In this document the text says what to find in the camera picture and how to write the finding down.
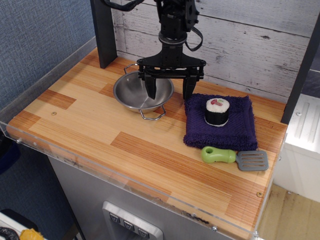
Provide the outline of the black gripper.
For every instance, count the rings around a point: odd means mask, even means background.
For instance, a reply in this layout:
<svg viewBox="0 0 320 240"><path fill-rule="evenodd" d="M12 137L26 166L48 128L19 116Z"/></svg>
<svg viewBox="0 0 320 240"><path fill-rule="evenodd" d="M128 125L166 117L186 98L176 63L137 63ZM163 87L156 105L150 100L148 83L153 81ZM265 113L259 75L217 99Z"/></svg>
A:
<svg viewBox="0 0 320 240"><path fill-rule="evenodd" d="M163 44L162 50L153 56L137 60L138 76L144 79L149 98L156 98L156 79L183 79L183 99L187 100L193 94L198 80L204 78L202 59L188 56L183 53L182 45Z"/></svg>

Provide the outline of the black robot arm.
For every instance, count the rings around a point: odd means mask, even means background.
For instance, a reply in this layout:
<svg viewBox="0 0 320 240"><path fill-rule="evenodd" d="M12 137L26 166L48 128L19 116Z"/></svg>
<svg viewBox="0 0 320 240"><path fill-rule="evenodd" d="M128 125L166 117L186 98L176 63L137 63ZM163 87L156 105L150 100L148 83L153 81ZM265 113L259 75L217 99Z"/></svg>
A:
<svg viewBox="0 0 320 240"><path fill-rule="evenodd" d="M157 13L160 23L158 39L162 44L161 51L154 55L137 60L138 76L144 81L147 95L155 99L157 79L182 79L183 99L193 94L195 86L204 77L206 61L183 53L187 46L189 32L202 37L195 28L199 11L193 0L158 0Z"/></svg>

